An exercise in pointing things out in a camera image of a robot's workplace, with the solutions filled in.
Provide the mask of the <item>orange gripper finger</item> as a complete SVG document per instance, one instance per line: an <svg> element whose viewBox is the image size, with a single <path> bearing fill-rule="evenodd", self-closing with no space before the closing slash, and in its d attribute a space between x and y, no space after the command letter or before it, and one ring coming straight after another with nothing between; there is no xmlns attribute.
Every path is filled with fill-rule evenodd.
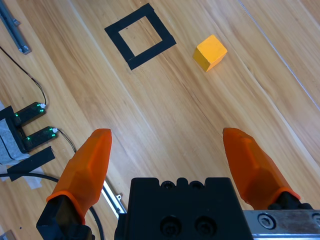
<svg viewBox="0 0 320 240"><path fill-rule="evenodd" d="M226 127L223 144L240 197L254 210L311 210L292 190L274 161L244 131Z"/></svg>
<svg viewBox="0 0 320 240"><path fill-rule="evenodd" d="M36 223L44 240L95 239L85 215L100 198L111 147L111 130L96 129L68 161Z"/></svg>

